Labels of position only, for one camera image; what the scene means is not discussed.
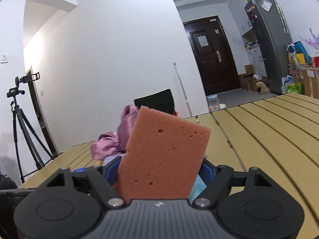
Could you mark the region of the light blue plush toy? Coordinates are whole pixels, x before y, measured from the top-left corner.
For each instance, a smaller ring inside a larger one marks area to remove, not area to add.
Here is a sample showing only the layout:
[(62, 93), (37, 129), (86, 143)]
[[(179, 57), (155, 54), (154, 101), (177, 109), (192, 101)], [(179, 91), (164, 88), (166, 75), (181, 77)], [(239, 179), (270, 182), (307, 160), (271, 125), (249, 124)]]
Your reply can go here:
[(192, 187), (191, 193), (188, 197), (189, 202), (192, 204), (193, 201), (206, 189), (206, 184), (203, 182), (199, 175), (196, 176), (196, 180)]

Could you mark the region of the orange sponge block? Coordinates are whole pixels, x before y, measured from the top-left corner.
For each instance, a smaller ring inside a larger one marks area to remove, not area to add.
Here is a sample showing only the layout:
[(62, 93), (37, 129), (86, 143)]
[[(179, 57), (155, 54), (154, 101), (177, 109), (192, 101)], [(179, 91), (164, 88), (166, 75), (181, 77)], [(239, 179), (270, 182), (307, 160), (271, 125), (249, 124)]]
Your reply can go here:
[(142, 106), (121, 159), (114, 188), (133, 199), (189, 197), (210, 138), (210, 129)]

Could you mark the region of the pink satin cloth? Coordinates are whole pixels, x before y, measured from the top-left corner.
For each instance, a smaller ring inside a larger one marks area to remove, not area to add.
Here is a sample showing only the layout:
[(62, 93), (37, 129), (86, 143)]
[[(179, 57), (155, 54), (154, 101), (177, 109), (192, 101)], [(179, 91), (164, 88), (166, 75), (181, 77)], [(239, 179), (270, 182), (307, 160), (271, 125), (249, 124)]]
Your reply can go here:
[(137, 115), (138, 107), (133, 105), (126, 106), (121, 114), (121, 121), (117, 131), (103, 133), (91, 144), (92, 159), (104, 160), (111, 155), (125, 153)]

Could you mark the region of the clear plastic jar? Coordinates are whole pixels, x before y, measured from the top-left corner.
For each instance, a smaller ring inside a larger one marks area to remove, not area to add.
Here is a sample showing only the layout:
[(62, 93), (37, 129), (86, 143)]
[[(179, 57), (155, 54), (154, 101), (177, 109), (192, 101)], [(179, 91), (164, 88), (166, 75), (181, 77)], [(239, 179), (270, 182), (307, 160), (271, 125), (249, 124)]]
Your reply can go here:
[(216, 94), (207, 96), (207, 103), (208, 103), (208, 109), (210, 112), (218, 111), (221, 108), (218, 95)]

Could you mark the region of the black folding chair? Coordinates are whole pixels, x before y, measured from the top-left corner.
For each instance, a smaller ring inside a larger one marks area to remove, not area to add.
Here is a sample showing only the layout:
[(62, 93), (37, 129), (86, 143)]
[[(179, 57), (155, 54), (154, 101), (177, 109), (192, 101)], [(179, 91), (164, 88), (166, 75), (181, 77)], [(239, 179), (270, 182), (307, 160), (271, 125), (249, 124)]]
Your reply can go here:
[(140, 109), (141, 106), (146, 106), (150, 109), (155, 109), (167, 114), (177, 116), (177, 112), (175, 111), (174, 98), (170, 89), (166, 89), (149, 96), (137, 98), (134, 100), (134, 104), (136, 107), (138, 107), (138, 109)]

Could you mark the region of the dark brown entrance door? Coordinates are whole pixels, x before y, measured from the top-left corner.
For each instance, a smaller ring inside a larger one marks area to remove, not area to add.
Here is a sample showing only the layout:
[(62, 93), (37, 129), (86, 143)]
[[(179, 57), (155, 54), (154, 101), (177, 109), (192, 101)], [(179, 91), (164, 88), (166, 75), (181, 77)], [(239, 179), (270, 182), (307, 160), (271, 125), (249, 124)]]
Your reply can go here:
[(234, 57), (218, 16), (184, 24), (206, 96), (241, 87)]

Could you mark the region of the grey refrigerator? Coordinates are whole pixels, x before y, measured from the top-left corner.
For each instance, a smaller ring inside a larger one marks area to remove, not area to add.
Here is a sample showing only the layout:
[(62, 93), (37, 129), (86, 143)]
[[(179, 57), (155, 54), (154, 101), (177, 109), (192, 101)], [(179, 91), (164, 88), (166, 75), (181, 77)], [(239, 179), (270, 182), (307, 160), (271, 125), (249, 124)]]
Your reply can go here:
[(282, 93), (282, 78), (289, 75), (286, 51), (292, 39), (273, 0), (250, 0), (244, 7), (256, 35), (271, 92)]

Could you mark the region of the white cabinet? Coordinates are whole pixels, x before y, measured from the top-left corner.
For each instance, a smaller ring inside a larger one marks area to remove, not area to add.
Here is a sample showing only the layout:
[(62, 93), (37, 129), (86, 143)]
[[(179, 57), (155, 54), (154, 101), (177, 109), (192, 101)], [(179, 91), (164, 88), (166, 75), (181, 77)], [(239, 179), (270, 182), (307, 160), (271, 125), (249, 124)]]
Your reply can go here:
[(267, 73), (260, 45), (252, 27), (252, 23), (245, 10), (247, 3), (247, 0), (228, 0), (228, 8), (241, 36), (241, 41), (247, 54), (249, 64), (252, 65), (256, 74), (266, 77)]

